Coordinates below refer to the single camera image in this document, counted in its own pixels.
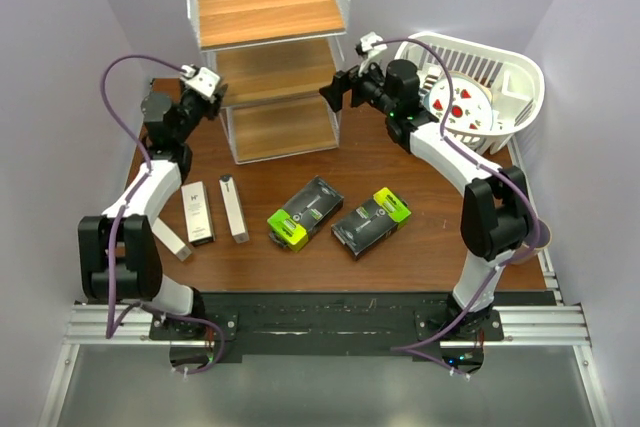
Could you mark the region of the black green razor box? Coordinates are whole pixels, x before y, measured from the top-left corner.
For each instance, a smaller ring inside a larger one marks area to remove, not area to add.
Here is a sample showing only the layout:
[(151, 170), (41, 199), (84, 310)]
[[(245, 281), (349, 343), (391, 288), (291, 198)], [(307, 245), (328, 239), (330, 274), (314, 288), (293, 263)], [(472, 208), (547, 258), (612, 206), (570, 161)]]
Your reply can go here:
[(314, 177), (267, 220), (269, 237), (283, 249), (299, 252), (344, 204), (344, 196)]
[(411, 215), (408, 204), (383, 187), (333, 224), (331, 231), (352, 258), (359, 260), (404, 227)]

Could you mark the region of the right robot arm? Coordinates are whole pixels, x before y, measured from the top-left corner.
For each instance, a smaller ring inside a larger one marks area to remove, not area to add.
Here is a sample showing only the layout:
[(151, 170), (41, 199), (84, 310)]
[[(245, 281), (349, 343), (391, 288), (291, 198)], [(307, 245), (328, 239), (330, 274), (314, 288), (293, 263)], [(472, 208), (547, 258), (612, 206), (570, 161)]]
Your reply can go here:
[(386, 68), (372, 63), (338, 71), (319, 93), (335, 112), (346, 94), (351, 106), (368, 104), (382, 112), (389, 137), (435, 168), (463, 197), (460, 228), (467, 255), (448, 298), (445, 324), (423, 340), (428, 345), (448, 334), (466, 340), (480, 329), (504, 268), (539, 225), (523, 171), (490, 163), (447, 136), (443, 120), (423, 106), (419, 90), (416, 65), (393, 60)]

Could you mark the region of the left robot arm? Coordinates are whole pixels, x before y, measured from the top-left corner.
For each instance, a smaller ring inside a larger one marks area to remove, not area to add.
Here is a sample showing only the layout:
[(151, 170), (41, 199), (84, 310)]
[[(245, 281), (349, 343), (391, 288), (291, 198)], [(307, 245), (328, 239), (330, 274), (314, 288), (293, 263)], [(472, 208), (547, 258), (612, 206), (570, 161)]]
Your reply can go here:
[(106, 338), (124, 320), (116, 311), (120, 301), (172, 317), (173, 329), (185, 339), (206, 330), (198, 291), (164, 274), (152, 226), (190, 172), (188, 137), (202, 119), (217, 117), (227, 89), (222, 84), (202, 94), (183, 84), (178, 100), (150, 92), (141, 103), (143, 161), (138, 174), (114, 204), (79, 222), (82, 288), (89, 299), (107, 305)]

